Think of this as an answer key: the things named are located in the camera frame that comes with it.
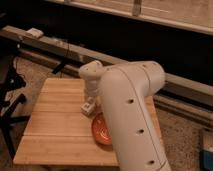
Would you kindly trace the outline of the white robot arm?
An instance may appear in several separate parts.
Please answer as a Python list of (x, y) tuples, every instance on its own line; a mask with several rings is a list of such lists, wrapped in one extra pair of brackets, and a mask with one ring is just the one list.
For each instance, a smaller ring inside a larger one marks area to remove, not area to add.
[(83, 65), (89, 102), (100, 100), (120, 171), (171, 171), (145, 98), (165, 84), (165, 72), (155, 61), (104, 66), (99, 61)]

